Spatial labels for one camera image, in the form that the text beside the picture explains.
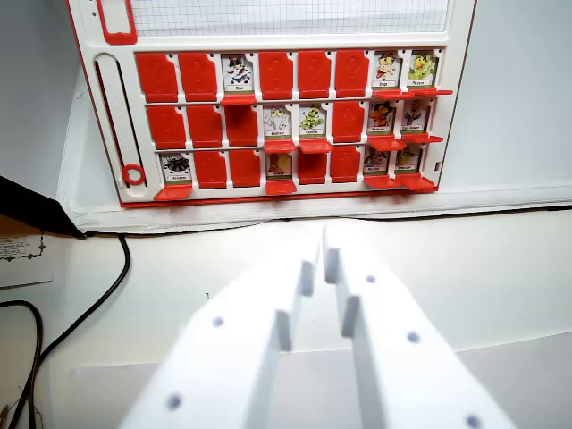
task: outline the black cable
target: black cable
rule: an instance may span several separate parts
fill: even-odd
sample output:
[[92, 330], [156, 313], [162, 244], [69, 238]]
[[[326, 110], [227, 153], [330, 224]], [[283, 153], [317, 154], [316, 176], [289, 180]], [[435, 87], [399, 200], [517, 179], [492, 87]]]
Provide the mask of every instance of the black cable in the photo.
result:
[[[104, 293], [101, 296], [101, 298], [98, 299], [93, 306], [91, 306], [83, 315], [81, 315], [73, 324], [71, 324], [71, 326], [68, 329], [66, 329], [62, 335], [57, 337], [49, 346], [46, 347], [46, 349], [39, 355], [38, 368], [42, 365], [42, 363], [44, 363], [47, 356], [52, 351], [54, 351], [54, 349], [58, 345], [60, 345], [62, 343], [62, 341], [64, 341], [66, 338], [68, 338], [70, 336], [70, 334], [73, 331], [75, 331], [78, 326], [80, 326], [88, 317], [90, 317], [105, 302], [105, 300], [108, 299], [115, 292], [115, 290], [119, 287], [119, 285], [122, 283], [123, 279], [127, 275], [127, 272], [129, 271], [129, 268], [131, 265], [131, 253], [129, 251], [129, 247], [127, 246], [127, 241], [125, 241], [125, 236], [122, 234], [119, 234], [118, 238], [122, 244], [123, 253], [125, 254], [125, 263], [123, 264], [123, 269], [120, 272], [119, 276], [115, 280], [114, 284], [111, 285], [111, 287], [107, 290], [107, 292]], [[33, 373], [29, 374], [28, 381], [26, 382], [26, 385], [24, 386], [24, 390], [22, 391], [22, 394], [20, 396], [20, 400], [18, 401], [18, 405], [16, 406], [16, 409], [14, 410], [14, 415], [12, 417], [12, 421], [10, 422], [10, 426], [8, 426], [8, 429], [15, 429], [16, 428], [16, 425], [18, 424], [18, 421], [20, 420], [21, 412], [24, 408], [24, 404], [26, 403], [26, 400], [28, 400], [34, 396], [33, 386], [34, 386], [34, 379], [36, 378], [37, 374], [38, 374], [37, 372], [35, 372], [34, 374]]]
[[[30, 388], [34, 390], [34, 385], [36, 382], [36, 374], [38, 373], [39, 367], [39, 352], [42, 350], [42, 342], [44, 341], [44, 324], [42, 323], [42, 315], [39, 313], [36, 306], [28, 301], [23, 301], [21, 299], [16, 299], [14, 301], [0, 302], [0, 308], [4, 307], [26, 307], [34, 315], [36, 320], [36, 350], [34, 351], [34, 359], [32, 360], [32, 369], [29, 372], [29, 380], [31, 380]], [[28, 398], [28, 419], [29, 419], [29, 429], [36, 429], [36, 416], [34, 408], [34, 397], [33, 395]]]

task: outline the cartoon animal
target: cartoon animal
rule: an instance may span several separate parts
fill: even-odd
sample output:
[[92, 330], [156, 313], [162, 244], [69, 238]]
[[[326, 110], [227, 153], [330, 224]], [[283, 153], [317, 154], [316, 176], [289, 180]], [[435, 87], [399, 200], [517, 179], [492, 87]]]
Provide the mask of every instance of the cartoon animal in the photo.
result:
[[407, 121], [407, 125], [411, 125], [413, 121], [421, 117], [421, 113], [421, 103], [419, 103], [419, 100], [413, 100], [409, 111], [405, 113], [403, 118]]
[[229, 57], [229, 64], [226, 66], [226, 78], [232, 85], [246, 85], [252, 79], [252, 72], [240, 57]]
[[409, 69], [409, 80], [423, 80], [435, 73], [436, 61], [432, 55], [419, 54], [415, 57], [413, 68]]
[[369, 148], [369, 155], [366, 157], [365, 163], [366, 167], [375, 167], [377, 165], [381, 165], [383, 159], [387, 158], [387, 154], [381, 152], [379, 150], [374, 149], [373, 147]]
[[265, 116], [265, 123], [273, 127], [274, 130], [287, 130], [290, 124], [290, 117], [284, 114], [280, 107], [270, 109]]
[[317, 107], [310, 107], [307, 116], [302, 121], [302, 130], [308, 130], [310, 128], [315, 128], [318, 125], [324, 123], [324, 118], [320, 118], [320, 111]]
[[393, 66], [393, 54], [383, 54], [379, 59], [379, 65], [375, 70], [375, 78], [384, 78], [386, 74], [393, 74], [395, 72], [395, 67]]
[[392, 110], [389, 101], [375, 104], [374, 109], [369, 114], [369, 117], [374, 120], [374, 126], [384, 127], [389, 125]]

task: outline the white plastic frame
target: white plastic frame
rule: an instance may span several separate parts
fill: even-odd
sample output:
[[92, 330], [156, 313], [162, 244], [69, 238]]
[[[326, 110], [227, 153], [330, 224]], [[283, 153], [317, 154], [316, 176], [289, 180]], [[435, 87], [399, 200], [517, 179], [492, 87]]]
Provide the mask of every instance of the white plastic frame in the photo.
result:
[[[297, 68], [298, 51], [300, 49], [323, 49], [330, 51], [329, 58], [332, 60], [332, 78], [330, 86], [330, 96], [327, 99], [304, 100], [303, 102], [332, 102], [336, 100], [335, 96], [335, 68], [336, 53], [339, 49], [344, 48], [361, 48], [369, 51], [367, 56], [370, 62], [373, 61], [374, 52], [376, 50], [397, 50], [402, 56], [402, 73], [400, 77], [400, 87], [407, 90], [407, 73], [409, 67], [409, 57], [412, 50], [417, 49], [434, 49], [435, 54], [440, 57], [437, 75], [435, 77], [435, 86], [437, 88], [454, 89], [458, 88], [461, 69], [465, 50], [467, 47], [467, 37], [474, 9], [473, 0], [450, 0], [448, 9], [448, 17], [446, 31], [436, 33], [400, 33], [400, 34], [351, 34], [351, 35], [314, 35], [308, 38], [304, 35], [294, 36], [236, 36], [236, 37], [152, 37], [139, 38], [138, 43], [128, 46], [110, 46], [105, 42], [102, 31], [99, 13], [97, 10], [97, 2], [91, 0], [68, 0], [71, 10], [73, 24], [77, 34], [80, 52], [85, 64], [88, 84], [91, 88], [94, 105], [97, 111], [97, 117], [101, 124], [101, 130], [105, 142], [105, 147], [110, 160], [110, 165], [114, 174], [120, 199], [123, 203], [142, 203], [154, 200], [164, 188], [163, 175], [160, 169], [156, 169], [158, 165], [156, 148], [153, 144], [148, 127], [148, 119], [146, 106], [147, 102], [141, 91], [139, 84], [139, 73], [135, 63], [135, 53], [137, 52], [162, 52], [168, 55], [173, 54], [170, 59], [178, 68], [178, 52], [197, 52], [203, 51], [212, 53], [214, 56], [211, 61], [215, 63], [217, 70], [217, 83], [219, 94], [217, 94], [217, 102], [223, 98], [222, 85], [222, 68], [220, 65], [220, 54], [226, 53], [245, 53], [248, 60], [252, 60], [255, 96], [257, 98], [257, 106], [262, 103], [280, 104], [281, 102], [292, 104], [296, 103], [299, 93], [295, 86], [291, 100], [262, 100], [259, 82], [259, 64], [257, 53], [262, 50], [280, 50], [284, 52], [292, 52], [291, 60]], [[114, 143], [113, 133], [109, 121], [106, 119], [105, 101], [99, 86], [95, 60], [98, 55], [110, 55], [121, 66], [121, 72], [125, 93], [127, 95], [130, 114], [133, 121], [133, 129], [135, 137], [139, 144], [140, 162], [145, 169], [146, 183], [143, 186], [127, 187], [122, 178], [122, 168], [117, 146]], [[364, 98], [343, 98], [343, 100], [359, 99], [369, 101], [371, 95], [371, 74], [372, 68], [369, 69], [369, 80], [366, 84], [366, 97]], [[187, 103], [182, 91], [181, 78], [178, 75], [179, 96], [178, 103], [174, 105], [191, 105], [191, 104], [208, 104], [208, 103]], [[441, 174], [441, 168], [436, 166], [442, 165], [449, 133], [450, 122], [452, 118], [455, 96], [439, 97], [436, 108], [432, 109], [428, 130], [437, 136], [445, 138], [442, 143], [432, 143], [429, 150], [424, 151], [424, 159], [421, 163], [421, 173], [427, 179], [438, 183]], [[259, 118], [260, 127], [262, 126], [262, 117]], [[332, 126], [332, 115], [328, 118], [329, 127]], [[328, 139], [332, 142], [331, 130]], [[264, 139], [264, 133], [259, 132], [260, 140]], [[186, 144], [187, 150], [192, 149], [192, 145]], [[296, 174], [296, 161], [293, 159], [293, 171]], [[204, 198], [243, 198], [257, 197], [265, 195], [265, 188], [262, 186], [264, 174], [261, 178], [261, 187], [254, 190], [251, 188], [233, 188], [229, 186], [227, 189], [199, 189], [198, 183], [193, 182], [193, 192], [190, 199]], [[371, 189], [363, 182], [363, 176], [360, 172], [358, 181], [353, 183], [330, 183], [326, 178], [324, 185], [297, 185], [296, 194], [315, 194], [315, 193], [333, 193], [333, 192], [355, 192], [355, 191], [371, 191]]]

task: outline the character card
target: character card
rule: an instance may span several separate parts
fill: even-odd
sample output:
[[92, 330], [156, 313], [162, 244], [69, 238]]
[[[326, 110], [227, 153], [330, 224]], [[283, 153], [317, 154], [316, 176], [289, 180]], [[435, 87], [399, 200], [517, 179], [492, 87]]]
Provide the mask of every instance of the character card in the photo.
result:
[[284, 105], [265, 105], [262, 113], [265, 139], [292, 138], [292, 115]]
[[165, 185], [190, 184], [190, 161], [188, 153], [169, 153], [159, 156], [163, 167]]
[[400, 86], [401, 58], [397, 52], [375, 52], [372, 89], [395, 89]]
[[401, 134], [420, 134], [427, 131], [430, 107], [428, 100], [406, 100], [401, 119]]
[[403, 150], [397, 153], [395, 161], [395, 174], [403, 174], [404, 172], [419, 172], [421, 165], [421, 157], [423, 149], [421, 145], [407, 145]]
[[324, 137], [325, 116], [325, 111], [319, 105], [301, 105], [299, 107], [300, 137]]
[[287, 180], [292, 178], [292, 155], [266, 154], [266, 179]]
[[439, 58], [433, 56], [433, 51], [413, 51], [411, 54], [408, 87], [433, 87], [435, 85], [438, 62]]
[[367, 116], [367, 134], [391, 134], [394, 120], [395, 109], [391, 106], [391, 102], [377, 103], [372, 101], [369, 104]]
[[223, 62], [224, 92], [247, 94], [254, 92], [252, 63], [244, 54], [221, 55]]
[[371, 146], [366, 146], [366, 157], [364, 159], [364, 175], [375, 176], [387, 174], [389, 167], [390, 153], [376, 150]]

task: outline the red slot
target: red slot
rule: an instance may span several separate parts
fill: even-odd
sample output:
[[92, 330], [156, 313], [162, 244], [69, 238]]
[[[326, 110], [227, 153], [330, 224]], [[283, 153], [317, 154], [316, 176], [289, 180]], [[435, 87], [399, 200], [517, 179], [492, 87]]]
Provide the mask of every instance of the red slot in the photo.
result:
[[292, 98], [294, 63], [285, 52], [261, 52], [260, 88], [264, 100]]
[[215, 63], [204, 52], [179, 54], [182, 87], [187, 101], [216, 101]]
[[333, 104], [333, 141], [352, 143], [361, 140], [364, 108], [359, 101], [336, 101]]
[[288, 154], [294, 148], [292, 139], [265, 140], [265, 152], [267, 154]]
[[396, 174], [395, 181], [409, 190], [436, 190], [435, 184], [420, 172]]
[[201, 189], [226, 188], [226, 162], [217, 151], [195, 152], [195, 169]]
[[330, 94], [332, 60], [325, 51], [298, 52], [300, 98], [327, 98]]
[[182, 114], [172, 105], [147, 108], [151, 137], [157, 149], [184, 149], [185, 125]]
[[400, 185], [389, 174], [364, 176], [366, 185], [376, 189], [398, 188]]
[[173, 201], [175, 199], [187, 199], [193, 191], [192, 183], [188, 185], [165, 185], [153, 198], [155, 201]]
[[376, 150], [387, 152], [390, 150], [401, 150], [407, 146], [403, 140], [395, 139], [395, 135], [386, 134], [384, 136], [367, 136], [367, 142]]
[[99, 10], [99, 20], [101, 21], [101, 29], [104, 32], [104, 39], [109, 45], [135, 45], [137, 43], [137, 29], [135, 28], [135, 21], [133, 20], [131, 0], [125, 0], [125, 10], [130, 27], [129, 33], [110, 33], [105, 23], [105, 14], [101, 6], [101, 0], [97, 0], [97, 9]]
[[430, 136], [428, 132], [420, 134], [401, 134], [401, 139], [407, 143], [439, 143], [443, 137]]
[[224, 107], [224, 116], [231, 147], [257, 145], [258, 115], [250, 105], [227, 105]]
[[266, 195], [288, 195], [296, 192], [294, 181], [268, 181]]
[[365, 97], [369, 59], [364, 51], [338, 51], [336, 59], [336, 94], [338, 97]]
[[298, 150], [298, 177], [300, 185], [325, 183], [327, 154], [305, 154]]
[[254, 150], [231, 150], [229, 158], [235, 187], [260, 186], [260, 157]]
[[139, 70], [141, 89], [148, 103], [171, 103], [177, 101], [177, 76], [175, 64], [166, 54], [138, 53], [135, 56]]
[[334, 146], [330, 164], [333, 183], [358, 181], [359, 152], [355, 146]]
[[193, 147], [221, 147], [223, 145], [223, 118], [213, 105], [187, 106], [190, 137]]

